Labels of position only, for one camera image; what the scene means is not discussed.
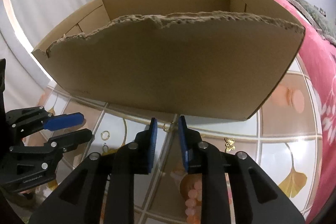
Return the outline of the gold hook earring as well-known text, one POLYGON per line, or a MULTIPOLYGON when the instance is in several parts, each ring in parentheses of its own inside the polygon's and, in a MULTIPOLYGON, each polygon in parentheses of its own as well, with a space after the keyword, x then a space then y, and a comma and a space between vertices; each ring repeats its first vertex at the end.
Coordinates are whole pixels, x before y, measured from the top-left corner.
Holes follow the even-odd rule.
POLYGON ((175 129, 175 122, 164 123, 162 129, 164 132, 173 132, 175 129))

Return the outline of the white curtain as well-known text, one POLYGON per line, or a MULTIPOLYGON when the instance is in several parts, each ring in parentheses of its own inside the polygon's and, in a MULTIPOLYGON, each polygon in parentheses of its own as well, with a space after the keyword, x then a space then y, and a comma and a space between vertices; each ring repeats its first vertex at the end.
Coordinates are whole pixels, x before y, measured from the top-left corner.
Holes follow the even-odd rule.
POLYGON ((63 19, 91 0, 1 0, 5 109, 35 106, 50 81, 31 52, 63 19))

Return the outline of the brown cardboard box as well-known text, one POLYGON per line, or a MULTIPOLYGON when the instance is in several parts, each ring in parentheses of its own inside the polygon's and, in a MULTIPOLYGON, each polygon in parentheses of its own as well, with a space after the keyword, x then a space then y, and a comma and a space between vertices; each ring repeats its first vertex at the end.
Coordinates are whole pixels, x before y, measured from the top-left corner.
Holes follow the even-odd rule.
POLYGON ((73 96, 244 121, 284 77, 304 36, 274 0, 93 0, 33 56, 73 96))

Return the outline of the pink floral blanket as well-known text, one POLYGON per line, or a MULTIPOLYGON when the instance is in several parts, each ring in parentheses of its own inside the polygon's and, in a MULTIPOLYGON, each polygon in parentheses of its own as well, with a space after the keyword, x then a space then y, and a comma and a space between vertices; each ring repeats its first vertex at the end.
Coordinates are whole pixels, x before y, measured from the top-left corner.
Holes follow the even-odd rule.
POLYGON ((335 46, 324 39, 288 0, 274 0, 305 27, 299 49, 318 101, 322 126, 322 166, 317 194, 306 223, 320 213, 335 189, 335 46))

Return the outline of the gold butterfly pendant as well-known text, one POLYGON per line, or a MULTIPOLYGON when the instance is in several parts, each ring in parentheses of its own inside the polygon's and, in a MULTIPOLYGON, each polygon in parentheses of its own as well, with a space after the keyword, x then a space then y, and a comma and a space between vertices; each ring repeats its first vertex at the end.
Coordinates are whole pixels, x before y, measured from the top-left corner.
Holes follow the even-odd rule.
POLYGON ((225 153, 229 153, 236 149, 234 138, 224 138, 224 141, 226 143, 225 153))

